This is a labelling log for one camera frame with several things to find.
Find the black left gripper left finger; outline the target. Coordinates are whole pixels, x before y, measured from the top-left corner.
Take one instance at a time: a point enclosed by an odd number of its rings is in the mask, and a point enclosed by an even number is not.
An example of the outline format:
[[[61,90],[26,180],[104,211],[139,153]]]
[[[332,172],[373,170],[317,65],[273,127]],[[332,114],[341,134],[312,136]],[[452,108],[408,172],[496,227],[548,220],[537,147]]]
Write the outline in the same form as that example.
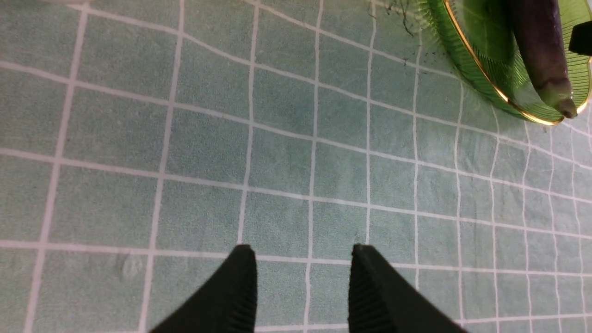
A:
[[[254,250],[236,245],[220,267],[153,333],[253,333],[258,305]]]

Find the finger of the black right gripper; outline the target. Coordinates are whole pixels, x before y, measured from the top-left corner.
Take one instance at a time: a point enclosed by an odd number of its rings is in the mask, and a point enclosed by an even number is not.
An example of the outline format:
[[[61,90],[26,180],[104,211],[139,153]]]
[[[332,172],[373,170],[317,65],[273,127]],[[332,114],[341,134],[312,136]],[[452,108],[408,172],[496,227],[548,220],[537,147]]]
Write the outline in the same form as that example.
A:
[[[592,21],[573,26],[568,49],[572,53],[592,57]]]

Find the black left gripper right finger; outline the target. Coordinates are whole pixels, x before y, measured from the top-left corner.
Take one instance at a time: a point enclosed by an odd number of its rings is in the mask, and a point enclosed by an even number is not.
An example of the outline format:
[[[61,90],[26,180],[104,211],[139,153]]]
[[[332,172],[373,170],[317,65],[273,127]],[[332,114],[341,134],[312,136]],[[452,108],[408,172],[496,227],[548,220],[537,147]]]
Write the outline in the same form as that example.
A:
[[[465,332],[372,245],[353,245],[347,313],[350,333]]]

